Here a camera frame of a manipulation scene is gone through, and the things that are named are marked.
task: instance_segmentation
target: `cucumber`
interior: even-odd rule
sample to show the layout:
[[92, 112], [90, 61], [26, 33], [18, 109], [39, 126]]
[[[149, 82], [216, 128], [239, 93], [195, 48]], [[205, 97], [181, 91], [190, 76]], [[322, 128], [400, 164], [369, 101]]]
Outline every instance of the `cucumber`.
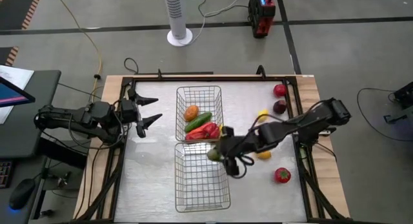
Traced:
[[189, 122], [186, 127], [185, 127], [185, 132], [188, 133], [191, 130], [200, 127], [201, 125], [203, 125], [204, 123], [206, 123], [207, 121], [211, 120], [212, 117], [212, 113], [211, 112], [206, 112], [204, 114], [201, 114], [197, 117], [195, 117], [194, 120], [192, 120], [191, 122]]

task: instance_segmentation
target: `yellow cable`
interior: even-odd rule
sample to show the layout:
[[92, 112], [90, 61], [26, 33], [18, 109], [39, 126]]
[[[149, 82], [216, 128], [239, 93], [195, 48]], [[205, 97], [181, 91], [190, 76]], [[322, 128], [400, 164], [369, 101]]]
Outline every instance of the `yellow cable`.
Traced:
[[[70, 11], [69, 7], [67, 7], [66, 3], [63, 0], [60, 0], [60, 2], [62, 2], [62, 4], [68, 10], [69, 14], [72, 16], [72, 18], [75, 21], [79, 31], [82, 32], [90, 40], [90, 42], [93, 44], [93, 47], [96, 49], [96, 53], [97, 53], [97, 56], [99, 58], [99, 68], [97, 69], [97, 74], [101, 75], [101, 72], [102, 72], [102, 55], [101, 55], [99, 49], [97, 48], [96, 44], [93, 42], [92, 38], [90, 38], [90, 36], [85, 31], [83, 31], [82, 28], [79, 26], [79, 23], [77, 22], [77, 20], [76, 20], [75, 16], [73, 15], [72, 11]], [[93, 84], [92, 102], [94, 102], [94, 99], [95, 99], [94, 95], [96, 94], [97, 80], [98, 80], [98, 78], [95, 78], [95, 82]]]

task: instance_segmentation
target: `paper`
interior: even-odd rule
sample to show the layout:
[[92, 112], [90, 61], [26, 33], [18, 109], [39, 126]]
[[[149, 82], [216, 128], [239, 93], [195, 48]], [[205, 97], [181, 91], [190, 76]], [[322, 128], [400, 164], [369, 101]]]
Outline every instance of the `paper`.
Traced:
[[[32, 70], [14, 68], [0, 65], [0, 76], [11, 82], [21, 90], [24, 90], [33, 75]], [[0, 108], [0, 124], [4, 124], [13, 107]]]

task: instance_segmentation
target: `wooden table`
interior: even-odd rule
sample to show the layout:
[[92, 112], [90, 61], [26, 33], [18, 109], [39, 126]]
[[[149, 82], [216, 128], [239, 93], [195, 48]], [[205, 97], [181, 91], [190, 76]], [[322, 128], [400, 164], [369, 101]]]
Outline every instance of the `wooden table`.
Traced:
[[[260, 77], [260, 75], [197, 75], [199, 77], [207, 76], [207, 77]], [[291, 75], [267, 75], [267, 76], [291, 76]], [[106, 78], [105, 87], [103, 89], [102, 101], [106, 101], [109, 103], [114, 103], [119, 99], [119, 94], [121, 91], [121, 83], [124, 77], [132, 77], [132, 76], [108, 76]], [[137, 78], [149, 78], [149, 77], [157, 77], [156, 75], [145, 75], [145, 76], [133, 76]], [[164, 76], [164, 77], [183, 77], [182, 75], [179, 76]], [[313, 105], [315, 102], [319, 101], [319, 94], [316, 85], [316, 80], [314, 76], [296, 76], [297, 79], [297, 86], [299, 90], [299, 96], [301, 101], [301, 106], [303, 107], [303, 111], [305, 112]], [[297, 115], [297, 109], [295, 106], [295, 99], [292, 90], [290, 90], [290, 97], [293, 102], [293, 113]], [[328, 147], [332, 150], [332, 145], [329, 137], [320, 137], [319, 142]], [[101, 141], [97, 138], [93, 139], [91, 142], [92, 147], [99, 147], [101, 145]], [[94, 173], [93, 173], [93, 187], [90, 191], [90, 182], [91, 182], [91, 175], [92, 175], [92, 161], [94, 156], [96, 155], [97, 150], [89, 150], [88, 154], [88, 162], [86, 167], [86, 179], [83, 177], [81, 189], [79, 190], [79, 195], [77, 198], [76, 209], [74, 212], [74, 216], [76, 215], [77, 211], [81, 207], [79, 216], [81, 216], [85, 210], [87, 209], [88, 199], [90, 197], [90, 201], [96, 198], [101, 190], [101, 185], [103, 182], [103, 177], [106, 168], [106, 162], [108, 160], [108, 151], [109, 150], [100, 150], [95, 160], [94, 165]], [[114, 163], [112, 164], [112, 170], [117, 162], [117, 154], [114, 156]], [[314, 166], [317, 174], [317, 180], [321, 191], [327, 197], [327, 199], [331, 202], [331, 204], [337, 209], [339, 213], [342, 215], [349, 217], [348, 208], [346, 199], [343, 192], [343, 187], [341, 186], [340, 175], [337, 169], [337, 164], [334, 157], [325, 150], [322, 150], [319, 147], [313, 147], [312, 157], [314, 159]], [[86, 183], [85, 189], [85, 198], [82, 204], [82, 197], [83, 197], [83, 186]], [[316, 200], [314, 194], [312, 193], [309, 186], [307, 186], [308, 195], [310, 198], [310, 206], [312, 211], [313, 217], [318, 217], [317, 208], [316, 208]], [[109, 218], [110, 213], [110, 204], [112, 201], [112, 193], [113, 193], [113, 186], [109, 190], [106, 201], [105, 201], [105, 208], [103, 211], [103, 218]]]

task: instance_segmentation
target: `monitor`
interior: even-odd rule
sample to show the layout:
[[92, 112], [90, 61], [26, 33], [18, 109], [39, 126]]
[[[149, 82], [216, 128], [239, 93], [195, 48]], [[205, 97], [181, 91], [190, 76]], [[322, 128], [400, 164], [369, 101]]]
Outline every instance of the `monitor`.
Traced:
[[33, 103], [35, 98], [0, 76], [0, 107]]

